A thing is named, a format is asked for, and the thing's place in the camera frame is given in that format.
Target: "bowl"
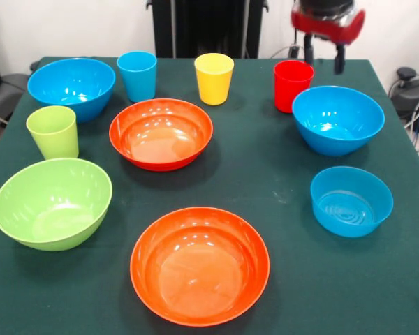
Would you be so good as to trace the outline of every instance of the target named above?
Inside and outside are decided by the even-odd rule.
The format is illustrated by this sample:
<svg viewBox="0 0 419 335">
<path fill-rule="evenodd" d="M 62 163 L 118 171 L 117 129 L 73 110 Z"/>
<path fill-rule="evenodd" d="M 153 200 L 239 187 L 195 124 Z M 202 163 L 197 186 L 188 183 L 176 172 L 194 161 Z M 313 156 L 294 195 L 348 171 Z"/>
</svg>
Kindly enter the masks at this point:
<svg viewBox="0 0 419 335">
<path fill-rule="evenodd" d="M 312 180 L 310 192 L 317 221 L 343 237 L 368 235 L 393 208 L 391 191 L 383 181 L 356 167 L 321 171 Z"/>
<path fill-rule="evenodd" d="M 191 207 L 152 223 L 132 252 L 130 273 L 141 301 L 179 325 L 206 327 L 243 314 L 270 273 L 267 248 L 245 220 Z"/>
<path fill-rule="evenodd" d="M 68 106 L 78 123 L 97 117 L 115 85 L 113 69 L 95 59 L 70 58 L 39 68 L 28 81 L 28 92 L 42 106 Z"/>
<path fill-rule="evenodd" d="M 303 91 L 293 102 L 297 128 L 307 144 L 326 156 L 347 155 L 368 143 L 385 115 L 376 101 L 346 87 Z"/>
<path fill-rule="evenodd" d="M 211 140 L 210 117 L 182 100 L 151 99 L 121 111 L 110 124 L 112 146 L 128 161 L 151 171 L 191 163 Z"/>
<path fill-rule="evenodd" d="M 98 229 L 111 198 L 110 178 L 96 164 L 77 158 L 41 161 L 0 188 L 0 230 L 38 250 L 74 248 Z"/>
</svg>

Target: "wall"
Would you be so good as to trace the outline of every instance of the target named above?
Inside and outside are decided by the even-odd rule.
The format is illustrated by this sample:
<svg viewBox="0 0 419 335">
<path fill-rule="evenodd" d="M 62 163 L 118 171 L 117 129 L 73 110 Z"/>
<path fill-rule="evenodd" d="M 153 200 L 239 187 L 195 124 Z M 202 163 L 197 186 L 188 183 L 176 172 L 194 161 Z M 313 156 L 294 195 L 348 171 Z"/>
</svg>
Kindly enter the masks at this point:
<svg viewBox="0 0 419 335">
<path fill-rule="evenodd" d="M 260 42 L 263 58 L 293 42 L 293 0 L 268 2 Z M 397 67 L 419 72 L 419 0 L 356 3 L 367 10 L 367 21 L 347 57 L 370 59 L 387 88 Z M 154 51 L 152 10 L 145 10 L 145 0 L 0 0 L 2 74 L 27 73 L 29 64 L 43 55 L 117 56 L 133 49 Z M 315 56 L 333 58 L 335 49 L 316 41 Z"/>
<path fill-rule="evenodd" d="M 0 72 L 28 73 L 42 56 L 154 52 L 145 0 L 0 0 Z"/>
</svg>

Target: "green bowl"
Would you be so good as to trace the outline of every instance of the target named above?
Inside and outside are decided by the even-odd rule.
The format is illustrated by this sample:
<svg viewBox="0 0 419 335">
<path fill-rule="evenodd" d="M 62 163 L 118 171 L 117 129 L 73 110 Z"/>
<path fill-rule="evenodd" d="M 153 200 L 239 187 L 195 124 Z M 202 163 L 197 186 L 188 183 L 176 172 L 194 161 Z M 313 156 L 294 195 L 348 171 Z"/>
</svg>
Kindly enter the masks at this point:
<svg viewBox="0 0 419 335">
<path fill-rule="evenodd" d="M 44 251 L 74 248 L 103 221 L 112 182 L 103 169 L 77 158 L 26 167 L 0 188 L 0 230 Z"/>
</svg>

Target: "table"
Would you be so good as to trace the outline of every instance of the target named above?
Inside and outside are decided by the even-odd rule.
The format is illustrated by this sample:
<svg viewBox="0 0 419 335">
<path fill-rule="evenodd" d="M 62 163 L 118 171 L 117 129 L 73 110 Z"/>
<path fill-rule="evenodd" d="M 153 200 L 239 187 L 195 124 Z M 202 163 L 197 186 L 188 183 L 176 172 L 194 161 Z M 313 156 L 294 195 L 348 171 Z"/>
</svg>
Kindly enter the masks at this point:
<svg viewBox="0 0 419 335">
<path fill-rule="evenodd" d="M 43 64 L 55 58 L 44 58 Z M 382 132 L 343 158 L 314 153 L 291 116 L 273 105 L 277 60 L 235 62 L 230 97 L 218 107 L 198 98 L 190 59 L 160 59 L 158 97 L 191 101 L 214 122 L 214 137 L 191 165 L 168 173 L 131 165 L 111 147 L 108 127 L 129 105 L 117 83 L 103 114 L 78 126 L 80 158 L 108 172 L 114 195 L 95 235 L 66 252 L 21 246 L 0 232 L 0 335 L 5 334 L 419 334 L 419 158 L 368 61 L 350 60 L 333 75 L 316 61 L 313 86 L 359 89 L 385 110 Z M 25 94 L 0 142 L 0 186 L 42 160 L 25 128 L 38 108 Z M 345 239 L 324 230 L 311 212 L 309 185 L 333 165 L 364 168 L 393 191 L 395 209 L 373 234 Z M 128 273 L 142 231 L 169 211 L 189 206 L 232 211 L 262 235 L 271 274 L 260 300 L 224 325 L 193 329 L 150 312 Z"/>
</svg>

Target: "light blue bowl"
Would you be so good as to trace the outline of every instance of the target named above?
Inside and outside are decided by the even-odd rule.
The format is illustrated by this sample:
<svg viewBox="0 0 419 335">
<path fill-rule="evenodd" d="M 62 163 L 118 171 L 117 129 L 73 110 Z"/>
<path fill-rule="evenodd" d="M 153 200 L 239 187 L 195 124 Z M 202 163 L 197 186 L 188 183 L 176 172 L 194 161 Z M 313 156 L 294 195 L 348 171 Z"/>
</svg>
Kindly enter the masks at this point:
<svg viewBox="0 0 419 335">
<path fill-rule="evenodd" d="M 392 212 L 390 189 L 373 174 L 355 167 L 323 170 L 310 186 L 312 208 L 318 222 L 343 237 L 373 232 Z"/>
<path fill-rule="evenodd" d="M 95 59 L 71 58 L 39 68 L 28 81 L 28 92 L 42 106 L 68 106 L 78 123 L 97 117 L 115 85 L 113 69 Z"/>
<path fill-rule="evenodd" d="M 364 146 L 385 123 L 376 101 L 354 89 L 335 86 L 303 91 L 293 102 L 293 115 L 307 144 L 334 157 Z"/>
</svg>

